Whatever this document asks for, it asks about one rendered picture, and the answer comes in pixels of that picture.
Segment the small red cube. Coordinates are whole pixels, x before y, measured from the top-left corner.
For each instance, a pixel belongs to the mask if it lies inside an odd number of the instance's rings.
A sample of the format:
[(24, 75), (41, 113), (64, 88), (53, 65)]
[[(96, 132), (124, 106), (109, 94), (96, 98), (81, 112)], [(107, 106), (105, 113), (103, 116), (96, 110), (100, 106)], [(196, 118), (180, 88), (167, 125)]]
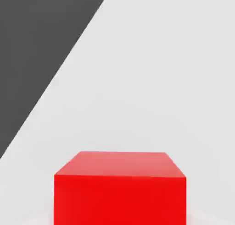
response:
[(55, 173), (53, 225), (186, 225), (186, 176), (166, 153), (81, 151)]

